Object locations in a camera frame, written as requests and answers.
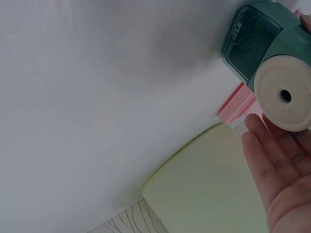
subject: palm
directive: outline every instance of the palm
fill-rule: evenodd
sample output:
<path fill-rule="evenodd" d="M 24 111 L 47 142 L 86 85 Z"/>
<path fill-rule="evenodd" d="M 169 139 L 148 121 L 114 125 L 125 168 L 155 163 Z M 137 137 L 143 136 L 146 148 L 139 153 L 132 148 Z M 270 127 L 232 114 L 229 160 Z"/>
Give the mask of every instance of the palm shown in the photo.
<path fill-rule="evenodd" d="M 311 132 L 289 133 L 249 115 L 244 154 L 272 233 L 311 232 Z"/>

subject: green pencil sharpener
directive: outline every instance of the green pencil sharpener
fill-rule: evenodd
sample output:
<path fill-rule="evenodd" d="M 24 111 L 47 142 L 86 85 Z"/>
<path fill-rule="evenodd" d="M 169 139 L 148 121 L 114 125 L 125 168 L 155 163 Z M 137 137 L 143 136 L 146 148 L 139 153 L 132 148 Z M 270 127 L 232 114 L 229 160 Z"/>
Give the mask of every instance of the green pencil sharpener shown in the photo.
<path fill-rule="evenodd" d="M 226 65 L 253 92 L 278 127 L 311 125 L 311 34 L 276 2 L 242 8 L 223 50 Z"/>

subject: white wall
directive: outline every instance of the white wall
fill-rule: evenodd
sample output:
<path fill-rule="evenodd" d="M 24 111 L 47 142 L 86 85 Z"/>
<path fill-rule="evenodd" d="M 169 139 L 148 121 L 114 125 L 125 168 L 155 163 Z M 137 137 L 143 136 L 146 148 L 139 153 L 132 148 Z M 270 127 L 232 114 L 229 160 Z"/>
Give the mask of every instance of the white wall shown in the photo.
<path fill-rule="evenodd" d="M 85 233 L 141 198 L 239 80 L 242 0 L 0 2 L 0 231 Z"/>

